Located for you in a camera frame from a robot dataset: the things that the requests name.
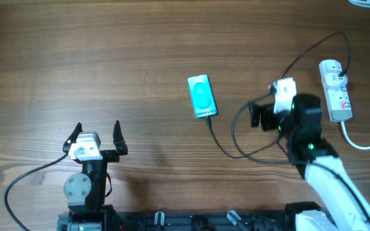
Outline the white power strip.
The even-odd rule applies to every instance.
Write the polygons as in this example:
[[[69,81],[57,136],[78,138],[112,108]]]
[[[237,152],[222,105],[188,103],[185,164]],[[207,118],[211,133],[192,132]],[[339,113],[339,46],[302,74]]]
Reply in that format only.
[[[341,64],[336,60],[323,60],[319,64],[319,70],[321,77],[326,73],[338,73],[339,76],[345,75],[342,74]],[[323,88],[323,90],[330,121],[340,123],[353,117],[346,86],[337,89]]]

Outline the teal Galaxy smartphone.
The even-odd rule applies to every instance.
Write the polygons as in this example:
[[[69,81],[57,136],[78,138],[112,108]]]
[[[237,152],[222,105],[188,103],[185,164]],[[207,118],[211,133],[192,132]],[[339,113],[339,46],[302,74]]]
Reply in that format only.
[[[187,79],[189,94],[196,118],[215,116],[218,113],[215,98],[207,74]]]

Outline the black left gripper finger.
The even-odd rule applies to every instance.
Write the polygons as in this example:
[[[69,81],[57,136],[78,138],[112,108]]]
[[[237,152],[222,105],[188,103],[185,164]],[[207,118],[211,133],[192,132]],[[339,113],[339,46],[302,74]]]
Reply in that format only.
[[[62,151],[64,153],[69,152],[69,150],[71,148],[71,145],[76,143],[76,139],[77,139],[79,133],[81,133],[81,132],[82,132],[82,124],[77,123],[77,125],[75,126],[75,129],[73,130],[71,135],[67,138],[67,140],[63,144]]]
[[[121,132],[121,126],[120,122],[116,120],[114,124],[114,129],[112,133],[113,137],[113,144],[116,148],[116,151],[118,155],[127,155],[128,154],[128,147],[127,144],[123,138],[122,132]]]

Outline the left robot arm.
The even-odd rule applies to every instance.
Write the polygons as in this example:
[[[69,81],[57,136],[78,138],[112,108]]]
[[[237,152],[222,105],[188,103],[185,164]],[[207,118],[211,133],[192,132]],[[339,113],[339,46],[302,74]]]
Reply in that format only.
[[[107,164],[119,162],[119,157],[128,154],[128,148],[121,132],[119,121],[115,122],[112,150],[101,150],[97,132],[84,132],[78,123],[63,145],[63,152],[82,165],[82,171],[71,175],[64,184],[69,212],[59,215],[57,230],[61,231],[120,231],[126,230],[124,221],[112,205],[105,204],[112,188]]]

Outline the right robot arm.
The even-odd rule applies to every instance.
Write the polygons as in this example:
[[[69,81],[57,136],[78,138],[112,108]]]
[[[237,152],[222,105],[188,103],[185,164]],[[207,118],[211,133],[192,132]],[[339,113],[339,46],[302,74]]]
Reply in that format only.
[[[271,113],[273,127],[286,140],[283,152],[301,178],[319,195],[315,202],[289,203],[283,230],[370,230],[370,204],[352,182],[333,146],[321,137],[319,97],[298,94],[279,113]]]

